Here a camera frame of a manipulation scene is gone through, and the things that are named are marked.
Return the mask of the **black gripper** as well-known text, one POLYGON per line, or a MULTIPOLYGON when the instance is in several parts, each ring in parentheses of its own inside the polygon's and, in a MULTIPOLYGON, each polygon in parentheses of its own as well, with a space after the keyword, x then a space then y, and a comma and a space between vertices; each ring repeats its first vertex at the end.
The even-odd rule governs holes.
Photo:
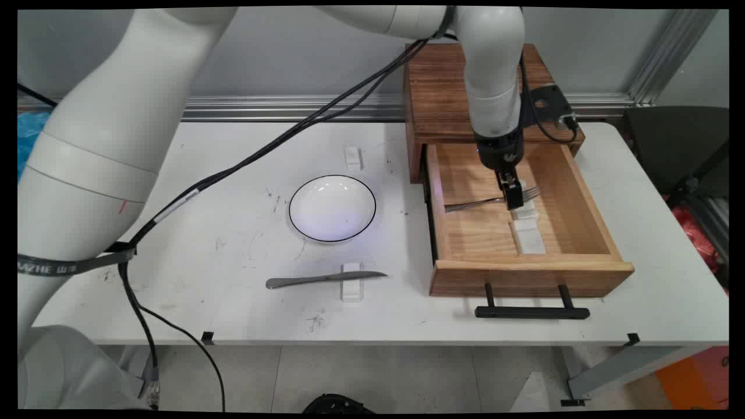
POLYGON ((522 130, 512 130, 503 136, 483 136, 474 132, 477 153, 482 164, 495 170, 498 188, 503 191, 506 209, 520 208, 524 204, 522 184, 515 167, 524 156, 522 130))

